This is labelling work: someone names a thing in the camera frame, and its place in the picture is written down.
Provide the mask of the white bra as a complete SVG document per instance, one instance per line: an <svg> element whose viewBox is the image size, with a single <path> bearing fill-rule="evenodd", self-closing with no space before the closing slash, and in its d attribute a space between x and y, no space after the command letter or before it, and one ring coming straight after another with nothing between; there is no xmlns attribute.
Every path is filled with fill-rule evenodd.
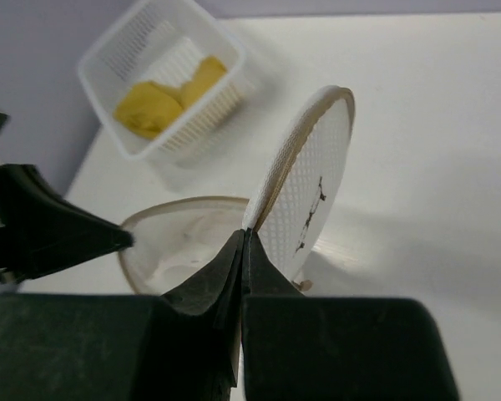
<svg viewBox="0 0 501 401"><path fill-rule="evenodd" d="M231 232L231 225L212 218L200 217L187 223L146 281L149 290L165 293L183 283L213 260Z"/></svg>

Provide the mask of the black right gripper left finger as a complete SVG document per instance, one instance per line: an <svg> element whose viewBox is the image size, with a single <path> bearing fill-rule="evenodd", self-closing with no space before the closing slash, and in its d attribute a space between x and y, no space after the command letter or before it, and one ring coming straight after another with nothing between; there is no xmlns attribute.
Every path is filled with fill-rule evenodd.
<svg viewBox="0 0 501 401"><path fill-rule="evenodd" d="M0 400L229 399L244 237L161 296L0 295Z"/></svg>

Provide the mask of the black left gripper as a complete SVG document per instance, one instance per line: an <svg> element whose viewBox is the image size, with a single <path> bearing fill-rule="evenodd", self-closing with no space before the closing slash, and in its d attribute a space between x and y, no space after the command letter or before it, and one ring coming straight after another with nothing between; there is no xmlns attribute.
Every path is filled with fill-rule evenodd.
<svg viewBox="0 0 501 401"><path fill-rule="evenodd" d="M0 133L9 120L0 109ZM45 277L133 244L129 231L66 201L35 165L0 160L0 283Z"/></svg>

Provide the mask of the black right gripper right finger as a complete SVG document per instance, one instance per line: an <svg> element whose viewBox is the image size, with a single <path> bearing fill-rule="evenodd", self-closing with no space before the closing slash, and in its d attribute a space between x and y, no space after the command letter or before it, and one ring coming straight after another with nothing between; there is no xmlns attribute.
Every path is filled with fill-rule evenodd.
<svg viewBox="0 0 501 401"><path fill-rule="evenodd" d="M457 400L438 325L405 297L308 297L254 231L241 262L249 400Z"/></svg>

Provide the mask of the round mesh laundry bag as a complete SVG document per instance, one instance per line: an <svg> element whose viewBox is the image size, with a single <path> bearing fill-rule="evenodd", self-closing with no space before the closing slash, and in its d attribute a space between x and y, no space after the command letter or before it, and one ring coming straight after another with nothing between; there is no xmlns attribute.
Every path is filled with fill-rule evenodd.
<svg viewBox="0 0 501 401"><path fill-rule="evenodd" d="M355 113L350 89L325 86L291 121L250 199L191 197L152 206L126 219L122 227L133 234L134 246L120 252L118 259L132 290L163 294L150 291L146 281L184 226L200 217L231 225L232 232L254 230L281 275L298 291L309 290L312 283L301 269L342 182Z"/></svg>

